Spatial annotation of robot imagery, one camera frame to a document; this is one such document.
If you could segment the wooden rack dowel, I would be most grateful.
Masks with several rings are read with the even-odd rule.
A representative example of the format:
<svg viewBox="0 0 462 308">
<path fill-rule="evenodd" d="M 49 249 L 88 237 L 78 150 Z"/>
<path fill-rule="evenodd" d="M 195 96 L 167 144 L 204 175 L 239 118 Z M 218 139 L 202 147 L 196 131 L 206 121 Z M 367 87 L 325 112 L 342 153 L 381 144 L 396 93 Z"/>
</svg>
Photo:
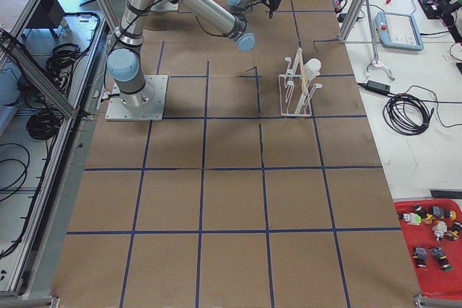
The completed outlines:
<svg viewBox="0 0 462 308">
<path fill-rule="evenodd" d="M 304 95 L 308 95 L 308 75 L 303 61 L 302 48 L 297 49 L 298 66 L 300 67 L 301 89 Z"/>
</svg>

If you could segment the pale green white cup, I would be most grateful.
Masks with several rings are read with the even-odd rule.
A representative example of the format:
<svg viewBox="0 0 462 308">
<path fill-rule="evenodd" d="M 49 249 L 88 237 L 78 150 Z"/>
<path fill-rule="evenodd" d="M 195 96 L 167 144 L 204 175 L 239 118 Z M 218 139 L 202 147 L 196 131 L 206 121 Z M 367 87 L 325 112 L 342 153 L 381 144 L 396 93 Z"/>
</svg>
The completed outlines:
<svg viewBox="0 0 462 308">
<path fill-rule="evenodd" d="M 321 74 L 322 63 L 317 58 L 311 58 L 304 64 L 304 70 L 310 79 L 314 79 Z"/>
</svg>

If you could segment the black power adapter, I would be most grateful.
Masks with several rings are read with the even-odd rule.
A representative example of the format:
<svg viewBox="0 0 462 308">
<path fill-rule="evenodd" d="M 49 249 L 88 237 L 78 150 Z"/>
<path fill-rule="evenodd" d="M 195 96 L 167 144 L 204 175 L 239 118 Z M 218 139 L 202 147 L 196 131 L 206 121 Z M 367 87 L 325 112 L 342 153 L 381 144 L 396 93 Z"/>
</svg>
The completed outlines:
<svg viewBox="0 0 462 308">
<path fill-rule="evenodd" d="M 371 80 L 366 83 L 366 89 L 376 94 L 389 95 L 390 88 L 391 87 L 388 84 L 383 84 Z"/>
</svg>

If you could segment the blue teach pendant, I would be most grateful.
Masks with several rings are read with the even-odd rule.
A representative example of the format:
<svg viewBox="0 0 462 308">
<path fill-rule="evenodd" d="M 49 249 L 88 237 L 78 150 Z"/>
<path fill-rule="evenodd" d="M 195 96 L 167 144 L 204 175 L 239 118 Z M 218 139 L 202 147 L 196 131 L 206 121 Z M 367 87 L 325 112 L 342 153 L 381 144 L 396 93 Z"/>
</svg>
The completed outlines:
<svg viewBox="0 0 462 308">
<path fill-rule="evenodd" d="M 378 12 L 375 17 L 380 42 L 384 47 L 422 51 L 424 44 L 411 14 Z"/>
</svg>

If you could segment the red parts tray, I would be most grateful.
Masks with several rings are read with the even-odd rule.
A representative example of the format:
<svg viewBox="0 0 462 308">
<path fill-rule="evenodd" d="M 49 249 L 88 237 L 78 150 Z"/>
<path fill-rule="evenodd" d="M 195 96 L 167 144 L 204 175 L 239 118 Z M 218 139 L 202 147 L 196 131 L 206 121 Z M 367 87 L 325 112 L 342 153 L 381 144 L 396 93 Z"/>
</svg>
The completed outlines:
<svg viewBox="0 0 462 308">
<path fill-rule="evenodd" d="M 450 199 L 395 203 L 425 296 L 461 299 L 461 210 Z"/>
</svg>

